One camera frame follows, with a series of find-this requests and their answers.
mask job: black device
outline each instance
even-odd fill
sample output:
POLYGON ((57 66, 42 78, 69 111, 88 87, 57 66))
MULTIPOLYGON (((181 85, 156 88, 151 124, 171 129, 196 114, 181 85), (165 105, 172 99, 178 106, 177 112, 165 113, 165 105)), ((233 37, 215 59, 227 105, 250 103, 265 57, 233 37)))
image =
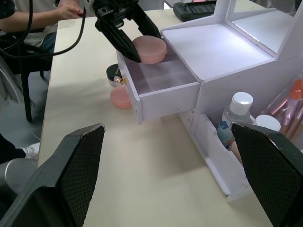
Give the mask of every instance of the black device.
POLYGON ((283 134, 234 123, 247 180, 274 227, 303 226, 303 154, 283 134))
POLYGON ((109 42, 128 59, 141 62, 139 54, 130 38, 121 29, 124 19, 133 20, 143 35, 161 38, 157 26, 138 5, 139 0, 89 0, 85 8, 97 17, 96 28, 109 42))
POLYGON ((79 129, 32 175, 1 227, 81 227, 98 177, 105 129, 79 129))
POLYGON ((216 1, 203 1, 174 4, 175 15, 183 22, 207 17, 214 14, 216 1))

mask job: white cabinet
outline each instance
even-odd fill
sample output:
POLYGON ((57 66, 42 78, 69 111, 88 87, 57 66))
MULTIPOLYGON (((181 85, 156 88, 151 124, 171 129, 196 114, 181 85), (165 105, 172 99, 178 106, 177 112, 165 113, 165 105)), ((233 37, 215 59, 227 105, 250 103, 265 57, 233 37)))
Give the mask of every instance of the white cabinet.
MULTIPOLYGON (((213 16, 164 29, 168 54, 161 63, 138 64, 117 53, 138 120, 179 113, 228 200, 252 190, 243 166, 216 134, 223 109, 236 92, 247 92, 254 97, 251 114, 256 116, 303 69, 303 4, 276 52, 227 20, 234 5, 235 0, 218 0, 213 16)), ((233 17, 263 13, 268 9, 233 17)))

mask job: clear bottle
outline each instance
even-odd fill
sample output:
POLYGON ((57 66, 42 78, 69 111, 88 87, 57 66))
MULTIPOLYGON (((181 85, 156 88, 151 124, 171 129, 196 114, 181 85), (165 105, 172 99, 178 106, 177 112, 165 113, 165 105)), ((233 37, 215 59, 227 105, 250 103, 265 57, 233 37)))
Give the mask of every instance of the clear bottle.
POLYGON ((253 97, 245 92, 238 92, 232 97, 231 104, 225 108, 217 133, 222 144, 228 148, 235 140, 232 134, 232 123, 247 123, 250 120, 250 107, 253 97))

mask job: chair leg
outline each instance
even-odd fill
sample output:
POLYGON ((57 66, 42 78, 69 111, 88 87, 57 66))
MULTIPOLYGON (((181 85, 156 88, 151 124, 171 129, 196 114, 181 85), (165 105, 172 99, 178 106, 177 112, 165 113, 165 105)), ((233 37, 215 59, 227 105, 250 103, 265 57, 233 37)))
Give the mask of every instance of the chair leg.
POLYGON ((22 80, 22 90, 23 90, 24 106, 25 106, 25 113, 27 116, 27 121, 32 122, 32 111, 31 111, 31 107, 30 107, 28 76, 29 76, 29 73, 22 73, 21 80, 22 80))
POLYGON ((43 72, 43 71, 40 71, 40 77, 41 77, 42 79, 45 79, 45 78, 44 78, 44 72, 43 72))

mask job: black cable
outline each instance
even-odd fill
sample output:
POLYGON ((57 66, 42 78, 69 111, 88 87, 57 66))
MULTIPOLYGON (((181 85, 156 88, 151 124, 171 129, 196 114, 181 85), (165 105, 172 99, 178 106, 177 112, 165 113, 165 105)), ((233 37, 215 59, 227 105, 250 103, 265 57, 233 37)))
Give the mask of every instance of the black cable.
POLYGON ((53 57, 53 56, 56 56, 56 55, 64 54, 64 53, 70 51, 71 49, 73 49, 79 43, 80 39, 82 38, 82 34, 83 34, 83 30, 84 30, 84 24, 85 24, 85 17, 86 17, 86 9, 84 8, 83 16, 82 16, 82 24, 81 24, 81 29, 80 29, 79 36, 78 36, 76 42, 73 45, 71 45, 69 48, 67 48, 63 51, 59 51, 59 52, 56 52, 56 53, 44 53, 44 54, 31 54, 31 55, 23 55, 23 56, 14 56, 14 55, 10 55, 10 54, 6 53, 5 51, 3 51, 0 48, 0 53, 2 53, 3 55, 5 55, 9 58, 13 58, 13 59, 43 58, 43 57, 53 57))
POLYGON ((3 50, 9 50, 11 48, 17 47, 18 45, 20 45, 27 37, 27 35, 30 32, 30 28, 32 26, 32 22, 33 22, 33 0, 29 0, 29 18, 28 18, 28 24, 27 24, 27 29, 26 31, 23 33, 23 35, 21 36, 21 38, 15 42, 12 46, 6 47, 3 50))

